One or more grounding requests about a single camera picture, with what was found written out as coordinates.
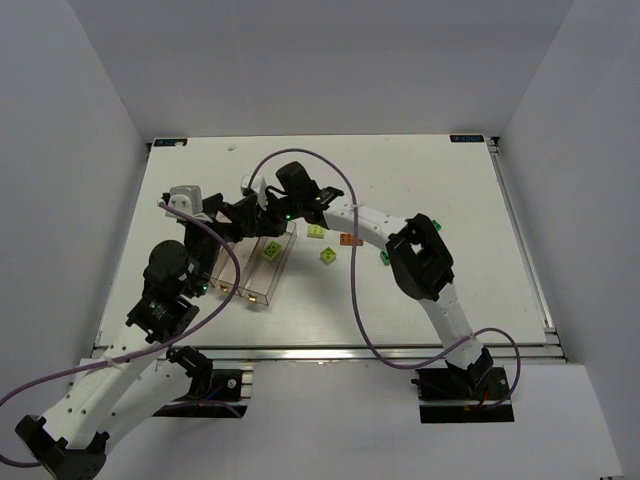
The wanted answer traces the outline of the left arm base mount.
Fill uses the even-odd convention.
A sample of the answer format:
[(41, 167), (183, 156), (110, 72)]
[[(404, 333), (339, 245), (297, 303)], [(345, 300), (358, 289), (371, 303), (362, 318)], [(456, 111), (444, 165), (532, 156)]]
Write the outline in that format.
[(154, 417), (193, 419), (241, 419), (252, 397), (253, 368), (223, 363), (214, 366), (207, 384), (161, 407)]

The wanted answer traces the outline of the pale green curved lego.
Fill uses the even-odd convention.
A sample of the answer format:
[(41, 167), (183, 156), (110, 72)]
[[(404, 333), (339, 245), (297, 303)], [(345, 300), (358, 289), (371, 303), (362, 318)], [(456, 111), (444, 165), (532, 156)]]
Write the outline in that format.
[(307, 236), (313, 239), (323, 239), (325, 236), (325, 229), (319, 225), (309, 225), (307, 227)]

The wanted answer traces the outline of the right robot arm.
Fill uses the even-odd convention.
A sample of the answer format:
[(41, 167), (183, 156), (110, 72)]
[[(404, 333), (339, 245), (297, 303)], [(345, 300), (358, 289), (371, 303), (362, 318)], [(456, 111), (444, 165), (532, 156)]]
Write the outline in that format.
[(257, 187), (245, 179), (243, 198), (223, 207), (223, 214), (236, 225), (237, 237), (276, 236), (288, 222), (302, 218), (327, 230), (355, 234), (383, 251), (396, 285), (431, 321), (447, 351), (445, 362), (454, 381), (470, 392), (477, 389), (493, 359), (473, 336), (456, 293), (453, 257), (431, 219), (424, 214), (396, 217), (359, 206), (335, 187), (319, 187), (296, 161), (277, 170), (276, 178), (279, 194), (260, 179)]

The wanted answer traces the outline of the lime green square lego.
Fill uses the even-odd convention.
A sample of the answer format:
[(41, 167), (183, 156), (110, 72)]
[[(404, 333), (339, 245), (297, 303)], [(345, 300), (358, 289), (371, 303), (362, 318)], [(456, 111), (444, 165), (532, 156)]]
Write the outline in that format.
[(320, 260), (325, 264), (329, 265), (333, 263), (337, 258), (336, 252), (330, 247), (326, 247), (320, 252)]

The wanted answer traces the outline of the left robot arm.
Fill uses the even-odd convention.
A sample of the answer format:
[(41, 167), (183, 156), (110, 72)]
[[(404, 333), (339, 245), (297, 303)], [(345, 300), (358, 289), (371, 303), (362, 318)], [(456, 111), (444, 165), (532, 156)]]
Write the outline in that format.
[(176, 344), (195, 331), (193, 298), (205, 295), (222, 250), (255, 232), (255, 212), (244, 215), (216, 194), (174, 187), (159, 203), (185, 229), (149, 255), (141, 297), (101, 359), (75, 367), (68, 393), (41, 415), (15, 427), (37, 465), (54, 479), (93, 479), (110, 450), (166, 404), (209, 403), (213, 364), (199, 350)]

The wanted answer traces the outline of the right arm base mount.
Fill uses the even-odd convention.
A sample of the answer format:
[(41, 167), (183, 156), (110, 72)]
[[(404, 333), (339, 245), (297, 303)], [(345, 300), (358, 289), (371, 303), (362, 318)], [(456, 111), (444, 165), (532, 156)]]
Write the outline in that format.
[(411, 384), (416, 388), (422, 424), (513, 423), (506, 371), (493, 367), (473, 391), (457, 384), (446, 368), (420, 369)]

